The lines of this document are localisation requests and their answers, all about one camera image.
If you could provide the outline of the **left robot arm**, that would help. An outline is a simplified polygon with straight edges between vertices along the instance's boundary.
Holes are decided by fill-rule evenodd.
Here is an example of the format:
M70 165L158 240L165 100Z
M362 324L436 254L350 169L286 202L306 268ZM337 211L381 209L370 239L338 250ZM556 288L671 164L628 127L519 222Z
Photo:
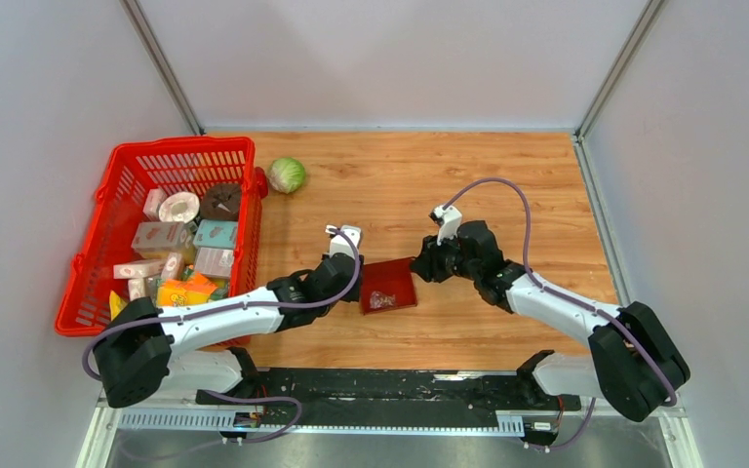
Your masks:
M339 302L359 298L363 259L335 253L238 296L192 306L129 302L89 344L86 373L101 382L113 408L154 395L177 358L231 338L272 334L312 324Z

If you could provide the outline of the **teal box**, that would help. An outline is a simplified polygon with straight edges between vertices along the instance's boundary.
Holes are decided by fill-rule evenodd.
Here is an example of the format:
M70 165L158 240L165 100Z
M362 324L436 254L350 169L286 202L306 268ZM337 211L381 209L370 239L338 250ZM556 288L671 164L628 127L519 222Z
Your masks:
M239 224L237 221L203 219L196 231L193 245L197 249L234 250Z

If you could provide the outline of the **red paper box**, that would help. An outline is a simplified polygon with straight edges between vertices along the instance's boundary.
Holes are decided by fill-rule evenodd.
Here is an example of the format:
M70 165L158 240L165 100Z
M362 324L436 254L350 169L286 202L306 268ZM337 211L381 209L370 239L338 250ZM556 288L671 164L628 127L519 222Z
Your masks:
M364 265L359 300L364 316L417 306L412 260L404 257Z

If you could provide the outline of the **red plastic basket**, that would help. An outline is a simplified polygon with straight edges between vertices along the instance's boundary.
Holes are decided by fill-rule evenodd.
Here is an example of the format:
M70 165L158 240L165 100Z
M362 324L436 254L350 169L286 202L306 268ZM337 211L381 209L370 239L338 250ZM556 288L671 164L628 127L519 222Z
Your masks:
M110 321L109 295L121 292L113 265L132 260L134 234L145 216L152 189L172 195L203 195L218 183L238 183L242 200L230 295L256 287L261 227L261 192L256 145L246 136L182 136L129 142L113 149L95 192L95 209L81 250L72 258L54 329L66 337L90 337Z

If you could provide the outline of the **green cabbage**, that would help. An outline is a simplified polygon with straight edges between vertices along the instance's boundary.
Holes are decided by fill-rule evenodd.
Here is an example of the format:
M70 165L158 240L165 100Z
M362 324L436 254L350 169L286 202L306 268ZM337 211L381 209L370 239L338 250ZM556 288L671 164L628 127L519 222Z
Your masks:
M292 194L306 182L307 172L298 159L292 157L275 159L267 171L269 185L277 192Z

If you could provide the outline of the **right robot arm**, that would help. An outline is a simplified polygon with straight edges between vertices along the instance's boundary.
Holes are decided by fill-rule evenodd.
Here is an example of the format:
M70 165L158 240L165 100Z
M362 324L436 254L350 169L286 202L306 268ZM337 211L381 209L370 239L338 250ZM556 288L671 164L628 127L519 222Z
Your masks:
M501 310L537 320L585 345L586 357L549 354L517 381L526 406L539 409L556 395L604 399L622 416L644 421L673 406L690 367L645 303L598 302L560 288L505 258L482 220L468 221L448 239L427 236L410 263L426 283L459 277Z

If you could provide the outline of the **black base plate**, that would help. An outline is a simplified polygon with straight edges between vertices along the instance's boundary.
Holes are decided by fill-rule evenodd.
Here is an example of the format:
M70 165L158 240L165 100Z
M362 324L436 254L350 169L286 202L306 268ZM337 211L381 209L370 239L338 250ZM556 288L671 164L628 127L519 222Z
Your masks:
M490 428L502 411L538 411L555 419L577 411L577 397L547 396L513 371L270 368L227 391L236 398L272 398L265 425ZM301 402L296 410L290 400Z

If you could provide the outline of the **aluminium frame rail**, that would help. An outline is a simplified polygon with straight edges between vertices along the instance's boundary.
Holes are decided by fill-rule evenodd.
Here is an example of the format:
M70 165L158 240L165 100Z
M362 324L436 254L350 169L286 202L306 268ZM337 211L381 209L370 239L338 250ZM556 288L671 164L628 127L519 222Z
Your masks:
M686 413L642 422L544 394L521 370L261 368L243 404L198 385L100 400L81 467L698 467Z

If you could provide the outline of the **brown round cake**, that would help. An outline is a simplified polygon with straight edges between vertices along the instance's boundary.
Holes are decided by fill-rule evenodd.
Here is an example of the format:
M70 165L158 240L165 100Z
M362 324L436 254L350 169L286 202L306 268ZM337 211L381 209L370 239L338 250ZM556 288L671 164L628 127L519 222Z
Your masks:
M241 209L242 187L238 183L218 183L208 189L200 200L203 219L237 221Z

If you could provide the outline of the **pink box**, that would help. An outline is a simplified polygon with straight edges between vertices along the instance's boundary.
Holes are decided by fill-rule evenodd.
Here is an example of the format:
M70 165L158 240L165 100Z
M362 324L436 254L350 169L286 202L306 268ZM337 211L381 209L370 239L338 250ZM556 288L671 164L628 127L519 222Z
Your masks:
M138 225L131 248L141 255L178 252L192 247L192 238L192 232L181 221L147 221Z

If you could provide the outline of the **red pepper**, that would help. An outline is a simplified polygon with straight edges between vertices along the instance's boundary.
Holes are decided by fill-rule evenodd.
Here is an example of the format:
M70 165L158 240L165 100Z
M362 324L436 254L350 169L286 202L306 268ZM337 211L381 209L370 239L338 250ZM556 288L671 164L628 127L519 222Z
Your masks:
M269 194L269 182L265 170L255 167L256 189L260 199L265 199Z

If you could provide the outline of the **pink tape roll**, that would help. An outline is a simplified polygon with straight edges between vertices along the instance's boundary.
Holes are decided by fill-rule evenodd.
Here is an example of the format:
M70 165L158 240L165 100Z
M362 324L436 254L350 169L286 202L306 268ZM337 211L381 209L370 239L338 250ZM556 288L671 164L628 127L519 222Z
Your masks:
M158 218L162 222L195 221L200 213L200 199L192 192L178 192L165 199L158 209Z

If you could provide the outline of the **orange yellow snack bag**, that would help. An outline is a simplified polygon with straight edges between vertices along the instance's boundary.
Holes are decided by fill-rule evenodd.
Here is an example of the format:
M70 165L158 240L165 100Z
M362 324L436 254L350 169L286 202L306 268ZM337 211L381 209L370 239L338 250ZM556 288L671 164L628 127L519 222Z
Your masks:
M187 280L164 280L157 289L157 306L192 306L210 301L217 284L207 277L194 273Z

